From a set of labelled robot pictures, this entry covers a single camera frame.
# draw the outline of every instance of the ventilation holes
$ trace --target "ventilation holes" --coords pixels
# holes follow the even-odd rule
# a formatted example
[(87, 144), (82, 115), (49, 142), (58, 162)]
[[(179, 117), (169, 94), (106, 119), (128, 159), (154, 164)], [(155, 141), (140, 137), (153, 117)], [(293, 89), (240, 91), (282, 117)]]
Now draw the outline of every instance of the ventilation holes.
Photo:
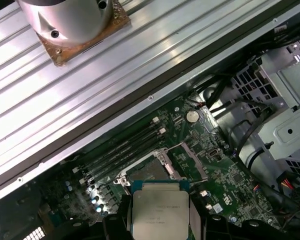
[(26, 236), (23, 240), (39, 240), (45, 236), (45, 233), (41, 227), (38, 227), (36, 230), (31, 232), (28, 236)]
[(300, 162), (298, 161), (292, 161), (292, 160), (286, 160), (286, 163), (289, 165), (291, 171), (295, 174), (300, 174)]
[[(256, 102), (264, 102), (278, 97), (277, 92), (269, 83), (268, 79), (262, 77), (260, 72), (258, 70), (256, 71), (252, 65), (244, 68), (243, 71), (232, 79), (233, 85), (237, 88), (241, 97)], [(259, 116), (261, 112), (259, 107), (251, 105), (249, 105), (249, 107), (256, 117)]]

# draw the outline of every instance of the green circuit board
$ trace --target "green circuit board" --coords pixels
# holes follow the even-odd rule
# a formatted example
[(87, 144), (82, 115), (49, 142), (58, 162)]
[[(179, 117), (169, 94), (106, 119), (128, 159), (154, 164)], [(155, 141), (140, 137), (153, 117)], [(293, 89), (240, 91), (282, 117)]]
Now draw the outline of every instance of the green circuit board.
[[(189, 118), (190, 111), (198, 115), (190, 115)], [(76, 176), (74, 181), (80, 178), (84, 180), (84, 184), (81, 181), (76, 185), (77, 191), (81, 193), (87, 192), (87, 186), (101, 185), (103, 192), (96, 192), (90, 198), (99, 196), (107, 212), (115, 212), (117, 207), (112, 208), (112, 205), (117, 206), (122, 194), (127, 192), (120, 184), (114, 183), (121, 170), (140, 162), (127, 171), (127, 179), (131, 184), (133, 180), (171, 179), (171, 172), (160, 164), (158, 156), (150, 154), (160, 150), (164, 151), (181, 178), (189, 180), (191, 185), (200, 184), (202, 197), (211, 214), (220, 214), (238, 226), (248, 219), (262, 220), (276, 226), (277, 220), (259, 208), (269, 211), (270, 204), (258, 192), (257, 206), (253, 195), (253, 180), (236, 166), (228, 148), (209, 110), (205, 106), (197, 107), (186, 97), (180, 96), (110, 140), (78, 156), (76, 160), (71, 160), (69, 165), (71, 168), (76, 166), (76, 171), (68, 171), (68, 174), (72, 178)], [(63, 208), (62, 211), (71, 216), (77, 211), (74, 209), (78, 209), (78, 194), (71, 193), (71, 197), (66, 199), (64, 192), (60, 194), (63, 198), (59, 200), (58, 208)], [(52, 198), (54, 193), (49, 192), (48, 195)], [(93, 212), (93, 208), (87, 209), (84, 216), (91, 223), (97, 221), (100, 214)]]

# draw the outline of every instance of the black cable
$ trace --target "black cable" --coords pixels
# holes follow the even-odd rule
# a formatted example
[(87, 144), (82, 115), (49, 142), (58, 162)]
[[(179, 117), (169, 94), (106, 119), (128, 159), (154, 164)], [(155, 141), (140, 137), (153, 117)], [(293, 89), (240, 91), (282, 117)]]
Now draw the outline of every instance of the black cable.
[[(242, 98), (234, 99), (234, 102), (235, 103), (246, 103), (246, 104), (249, 104), (251, 106), (261, 107), (261, 108), (266, 108), (267, 107), (267, 105), (262, 103), (262, 102), (257, 102), (257, 101), (253, 101), (253, 100), (246, 100), (246, 99), (242, 99)], [(222, 109), (225, 109), (225, 108), (229, 107), (232, 104), (233, 104), (233, 102), (231, 100), (227, 101), (225, 104), (223, 104), (223, 105), (221, 105), (217, 108), (212, 109), (210, 112), (211, 113), (218, 112)]]
[(250, 49), (253, 49), (253, 52), (261, 52), (286, 47), (298, 41), (300, 41), (300, 24), (280, 33), (268, 34), (266, 38), (261, 38), (261, 41), (252, 43)]
[(268, 184), (266, 184), (264, 181), (262, 181), (261, 179), (259, 179), (256, 175), (254, 175), (245, 166), (245, 164), (240, 159), (240, 152), (241, 152), (242, 148), (244, 147), (244, 145), (246, 144), (248, 138), (271, 115), (271, 113), (272, 113), (272, 110), (270, 108), (265, 109), (263, 112), (261, 112), (260, 116), (254, 121), (254, 123), (249, 127), (249, 129), (247, 130), (247, 132), (244, 134), (244, 136), (240, 140), (240, 142), (238, 144), (238, 147), (237, 147), (237, 150), (236, 150), (236, 153), (235, 153), (235, 158), (234, 159), (232, 158), (232, 160), (237, 164), (238, 168), (240, 168), (245, 174), (247, 174), (253, 180), (255, 180), (261, 187), (263, 187), (264, 189), (275, 193), (276, 195), (280, 196), (281, 198), (283, 198), (283, 199), (285, 199), (287, 201), (290, 201), (291, 203), (294, 203), (295, 205), (299, 206), (299, 204), (296, 201), (290, 199), (288, 196), (282, 194), (281, 192), (273, 189)]
[(204, 102), (196, 101), (196, 100), (193, 100), (193, 99), (191, 99), (191, 98), (189, 98), (189, 97), (187, 97), (186, 99), (187, 99), (189, 102), (194, 103), (194, 104), (200, 104), (200, 105), (205, 104)]
[[(271, 144), (265, 144), (264, 146), (265, 146), (266, 149), (270, 149)], [(247, 168), (248, 168), (249, 170), (251, 170), (252, 165), (254, 164), (254, 161), (257, 159), (257, 157), (259, 157), (259, 156), (260, 156), (261, 154), (263, 154), (264, 152), (265, 152), (265, 150), (262, 148), (262, 149), (260, 149), (259, 151), (257, 151), (257, 152), (252, 156), (252, 158), (250, 159), (250, 161), (249, 161), (249, 163), (248, 163), (248, 166), (247, 166)]]
[(257, 152), (252, 156), (252, 158), (250, 159), (250, 161), (249, 161), (249, 163), (248, 163), (248, 166), (247, 166), (247, 168), (248, 168), (249, 170), (251, 170), (252, 165), (254, 164), (254, 161), (256, 160), (256, 158), (259, 157), (259, 156), (260, 156), (261, 154), (263, 154), (264, 152), (265, 152), (265, 150), (260, 149), (259, 151), (257, 151)]
[(235, 63), (235, 64), (230, 64), (226, 67), (225, 72), (211, 73), (211, 75), (213, 75), (212, 78), (203, 82), (202, 84), (197, 85), (194, 89), (197, 91), (197, 93), (201, 93), (206, 88), (210, 87), (213, 84), (216, 84), (219, 81), (220, 82), (226, 81), (228, 83), (240, 70), (242, 70), (243, 68), (248, 66), (247, 62), (249, 60), (251, 60), (252, 58), (254, 58), (255, 55), (256, 54), (254, 54), (254, 53), (250, 54), (250, 53), (247, 53), (247, 51), (243, 51), (241, 55), (238, 55), (233, 59), (232, 63)]
[(234, 126), (229, 130), (229, 133), (228, 133), (228, 143), (229, 143), (229, 148), (230, 148), (231, 150), (234, 149), (234, 146), (233, 146), (233, 144), (232, 144), (232, 137), (231, 137), (231, 135), (232, 135), (232, 133), (234, 132), (234, 130), (235, 130), (237, 127), (241, 126), (241, 125), (244, 124), (244, 123), (248, 123), (249, 125), (251, 125), (251, 123), (249, 122), (249, 120), (245, 119), (245, 120), (242, 120), (242, 121), (238, 122), (236, 125), (234, 125)]
[(257, 198), (257, 193), (256, 193), (256, 191), (253, 191), (253, 199), (254, 199), (254, 201), (255, 201), (256, 206), (261, 210), (261, 212), (263, 212), (263, 213), (265, 213), (265, 214), (267, 214), (267, 215), (274, 215), (274, 216), (275, 216), (275, 214), (273, 214), (273, 213), (271, 213), (271, 212), (268, 212), (267, 210), (265, 210), (264, 208), (262, 208), (262, 207), (260, 206), (259, 201), (258, 201), (258, 198)]
[(216, 86), (215, 90), (213, 91), (213, 93), (211, 94), (209, 99), (207, 101), (205, 101), (205, 104), (206, 104), (208, 109), (210, 109), (212, 107), (212, 105), (220, 98), (222, 92), (225, 90), (225, 88), (228, 85), (230, 79), (223, 79)]
[(298, 210), (298, 211), (296, 211), (295, 213), (293, 213), (293, 214), (285, 221), (285, 223), (283, 224), (283, 226), (282, 226), (281, 229), (284, 230), (285, 227), (291, 222), (291, 220), (292, 220), (298, 213), (300, 213), (300, 210)]

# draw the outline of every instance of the integrated circuit chip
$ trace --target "integrated circuit chip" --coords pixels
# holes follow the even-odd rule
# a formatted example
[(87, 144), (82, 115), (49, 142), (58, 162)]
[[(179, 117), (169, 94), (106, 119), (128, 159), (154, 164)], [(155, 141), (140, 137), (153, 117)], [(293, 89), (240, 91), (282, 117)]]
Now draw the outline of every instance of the integrated circuit chip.
[(223, 211), (223, 208), (219, 203), (213, 205), (212, 207), (216, 214), (221, 213)]
[(239, 182), (241, 182), (244, 178), (240, 175), (240, 173), (237, 173), (236, 175), (234, 175), (233, 177), (234, 182), (237, 184)]
[(257, 214), (259, 214), (259, 211), (256, 207), (252, 208), (250, 211), (251, 217), (256, 216)]
[(179, 190), (139, 190), (133, 194), (132, 235), (136, 240), (186, 240), (189, 194)]
[(140, 170), (136, 170), (129, 175), (131, 181), (135, 180), (169, 180), (169, 175), (167, 174), (165, 168), (161, 163), (154, 159), (147, 163)]

